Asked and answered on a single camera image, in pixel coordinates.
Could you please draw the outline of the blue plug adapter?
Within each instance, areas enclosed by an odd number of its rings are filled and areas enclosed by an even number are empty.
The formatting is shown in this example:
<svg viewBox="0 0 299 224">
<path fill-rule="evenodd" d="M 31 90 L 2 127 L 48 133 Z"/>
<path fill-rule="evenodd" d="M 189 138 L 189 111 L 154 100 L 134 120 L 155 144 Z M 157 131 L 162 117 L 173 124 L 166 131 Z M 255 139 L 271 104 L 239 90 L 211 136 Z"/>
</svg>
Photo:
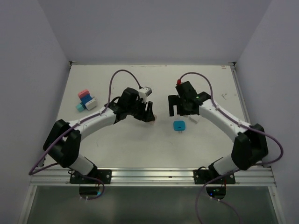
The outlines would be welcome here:
<svg viewBox="0 0 299 224">
<path fill-rule="evenodd" d="M 173 122 L 173 130 L 182 133 L 186 129 L 185 122 L 183 120 L 176 120 Z"/>
</svg>

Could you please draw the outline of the white USB charger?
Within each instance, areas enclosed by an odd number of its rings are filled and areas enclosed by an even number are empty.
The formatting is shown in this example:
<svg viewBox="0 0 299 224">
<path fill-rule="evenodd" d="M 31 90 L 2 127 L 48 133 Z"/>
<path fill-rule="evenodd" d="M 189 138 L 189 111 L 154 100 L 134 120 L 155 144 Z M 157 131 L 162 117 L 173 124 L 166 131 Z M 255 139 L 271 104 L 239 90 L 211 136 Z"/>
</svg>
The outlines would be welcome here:
<svg viewBox="0 0 299 224">
<path fill-rule="evenodd" d="M 200 116 L 200 115 L 189 115 L 188 119 L 189 119 L 191 122 L 197 124 L 197 123 L 199 123 L 199 121 L 200 121 L 200 119 L 201 119 L 201 116 Z"/>
</svg>

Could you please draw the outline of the blue cube socket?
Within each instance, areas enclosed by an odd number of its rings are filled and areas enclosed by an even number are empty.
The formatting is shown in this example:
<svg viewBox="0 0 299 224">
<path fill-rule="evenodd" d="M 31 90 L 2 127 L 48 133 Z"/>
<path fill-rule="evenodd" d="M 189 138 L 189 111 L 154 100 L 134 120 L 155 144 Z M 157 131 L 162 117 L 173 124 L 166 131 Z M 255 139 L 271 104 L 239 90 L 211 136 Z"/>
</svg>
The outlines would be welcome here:
<svg viewBox="0 0 299 224">
<path fill-rule="evenodd" d="M 89 101 L 91 101 L 93 98 L 90 96 L 90 94 L 87 94 L 80 98 L 81 102 L 85 105 Z"/>
</svg>

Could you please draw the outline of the beige cube socket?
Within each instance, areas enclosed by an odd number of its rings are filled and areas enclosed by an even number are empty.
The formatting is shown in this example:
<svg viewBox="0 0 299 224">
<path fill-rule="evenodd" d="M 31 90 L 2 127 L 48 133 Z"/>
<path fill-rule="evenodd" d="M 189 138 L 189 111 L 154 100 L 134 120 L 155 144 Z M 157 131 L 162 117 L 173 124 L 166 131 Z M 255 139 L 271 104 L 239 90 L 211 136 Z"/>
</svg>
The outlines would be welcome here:
<svg viewBox="0 0 299 224">
<path fill-rule="evenodd" d="M 147 124 L 154 125 L 154 123 L 156 122 L 156 120 L 157 120 L 157 115 L 154 114 L 154 120 L 147 122 Z"/>
</svg>

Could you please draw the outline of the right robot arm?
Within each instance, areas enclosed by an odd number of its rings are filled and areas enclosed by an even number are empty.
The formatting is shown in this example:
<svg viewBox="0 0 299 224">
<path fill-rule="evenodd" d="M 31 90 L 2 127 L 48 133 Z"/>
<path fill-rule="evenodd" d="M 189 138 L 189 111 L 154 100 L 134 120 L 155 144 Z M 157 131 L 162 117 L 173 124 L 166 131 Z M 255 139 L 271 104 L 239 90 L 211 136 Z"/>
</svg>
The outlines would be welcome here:
<svg viewBox="0 0 299 224">
<path fill-rule="evenodd" d="M 233 142 L 232 153 L 221 157 L 208 166 L 208 178 L 219 183 L 225 174 L 237 169 L 247 170 L 268 155 L 268 146 L 261 125 L 250 125 L 239 120 L 236 124 L 220 113 L 221 107 L 213 104 L 206 92 L 197 93 L 189 81 L 177 81 L 177 95 L 169 95 L 169 115 L 174 116 L 174 106 L 180 116 L 200 115 L 220 130 Z"/>
</svg>

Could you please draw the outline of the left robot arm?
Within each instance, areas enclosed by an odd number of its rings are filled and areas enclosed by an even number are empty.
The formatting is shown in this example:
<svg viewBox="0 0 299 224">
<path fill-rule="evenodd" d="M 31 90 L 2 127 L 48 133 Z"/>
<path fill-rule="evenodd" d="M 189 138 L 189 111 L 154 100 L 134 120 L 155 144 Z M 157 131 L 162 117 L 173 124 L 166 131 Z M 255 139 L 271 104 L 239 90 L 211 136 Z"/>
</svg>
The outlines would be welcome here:
<svg viewBox="0 0 299 224">
<path fill-rule="evenodd" d="M 80 173 L 86 183 L 97 178 L 97 166 L 79 153 L 80 143 L 87 136 L 110 125 L 114 125 L 127 116 L 143 121 L 155 121 L 152 111 L 153 103 L 147 101 L 152 93 L 150 87 L 139 90 L 126 88 L 122 95 L 90 116 L 66 122 L 60 119 L 55 122 L 43 146 L 44 151 L 61 167 L 70 168 Z"/>
</svg>

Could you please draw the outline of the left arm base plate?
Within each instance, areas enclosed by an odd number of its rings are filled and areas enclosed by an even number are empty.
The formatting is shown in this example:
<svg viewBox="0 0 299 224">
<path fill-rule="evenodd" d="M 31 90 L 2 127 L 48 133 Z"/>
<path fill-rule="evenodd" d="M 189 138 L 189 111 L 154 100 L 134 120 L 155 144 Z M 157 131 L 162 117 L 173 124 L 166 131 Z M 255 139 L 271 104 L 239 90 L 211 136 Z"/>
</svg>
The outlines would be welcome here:
<svg viewBox="0 0 299 224">
<path fill-rule="evenodd" d="M 68 170 L 70 174 L 71 184 L 97 184 L 97 180 L 92 180 L 91 178 L 96 178 L 102 181 L 104 184 L 110 184 L 112 179 L 112 170 L 110 169 L 98 169 L 88 177 L 83 177 L 79 172 L 74 170 Z"/>
</svg>

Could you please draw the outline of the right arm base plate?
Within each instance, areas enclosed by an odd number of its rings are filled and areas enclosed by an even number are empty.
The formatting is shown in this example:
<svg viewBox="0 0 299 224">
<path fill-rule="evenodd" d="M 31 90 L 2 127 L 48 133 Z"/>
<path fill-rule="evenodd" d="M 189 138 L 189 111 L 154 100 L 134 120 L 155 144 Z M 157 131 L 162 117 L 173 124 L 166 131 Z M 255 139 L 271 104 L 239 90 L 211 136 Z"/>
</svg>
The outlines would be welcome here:
<svg viewBox="0 0 299 224">
<path fill-rule="evenodd" d="M 205 184 L 218 176 L 220 175 L 214 169 L 209 169 L 206 167 L 200 167 L 193 170 L 193 178 L 195 184 Z M 234 174 L 226 175 L 221 179 L 211 182 L 211 184 L 236 184 L 235 176 Z"/>
</svg>

